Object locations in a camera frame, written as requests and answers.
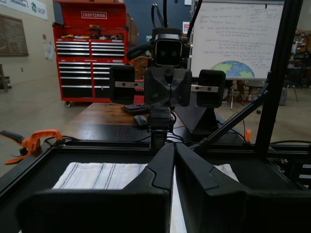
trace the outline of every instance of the bulletin board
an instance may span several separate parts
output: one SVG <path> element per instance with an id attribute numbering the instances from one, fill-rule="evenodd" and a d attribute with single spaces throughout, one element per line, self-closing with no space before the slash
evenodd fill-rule
<path id="1" fill-rule="evenodd" d="M 0 14 L 0 56 L 28 56 L 21 19 Z"/>

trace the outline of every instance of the keyboard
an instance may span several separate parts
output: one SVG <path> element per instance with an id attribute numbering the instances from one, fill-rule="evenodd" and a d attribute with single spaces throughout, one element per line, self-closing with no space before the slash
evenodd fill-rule
<path id="1" fill-rule="evenodd" d="M 149 113 L 150 108 L 151 108 L 151 105 L 146 105 L 144 103 L 125 105 L 124 107 L 121 107 L 121 109 L 123 109 L 127 113 L 130 113 L 135 116 Z"/>

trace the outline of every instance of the banner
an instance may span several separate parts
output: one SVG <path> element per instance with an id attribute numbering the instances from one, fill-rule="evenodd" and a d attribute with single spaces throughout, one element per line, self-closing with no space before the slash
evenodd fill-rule
<path id="1" fill-rule="evenodd" d="M 47 6 L 38 0 L 0 0 L 0 5 L 48 20 Z"/>

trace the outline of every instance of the orange clamp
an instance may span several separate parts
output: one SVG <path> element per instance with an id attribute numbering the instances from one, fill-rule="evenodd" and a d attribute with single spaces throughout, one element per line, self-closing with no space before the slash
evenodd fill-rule
<path id="1" fill-rule="evenodd" d="M 9 131 L 1 131 L 0 135 L 15 141 L 17 144 L 26 148 L 28 151 L 26 155 L 7 161 L 5 163 L 6 165 L 17 164 L 18 162 L 26 158 L 28 155 L 30 155 L 32 152 L 34 152 L 37 148 L 40 147 L 40 139 L 43 137 L 53 136 L 57 140 L 63 140 L 63 137 L 58 130 L 39 130 L 39 131 L 34 132 L 28 138 L 24 138 L 23 136 L 19 134 L 9 132 Z"/>

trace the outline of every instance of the striped towel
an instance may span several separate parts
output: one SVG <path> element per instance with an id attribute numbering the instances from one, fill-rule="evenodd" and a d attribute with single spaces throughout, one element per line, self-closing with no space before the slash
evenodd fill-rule
<path id="1" fill-rule="evenodd" d="M 120 190 L 136 178 L 146 166 L 147 164 L 70 163 L 53 189 Z M 215 167 L 238 181 L 229 164 Z M 187 233 L 178 194 L 175 170 L 170 233 Z"/>

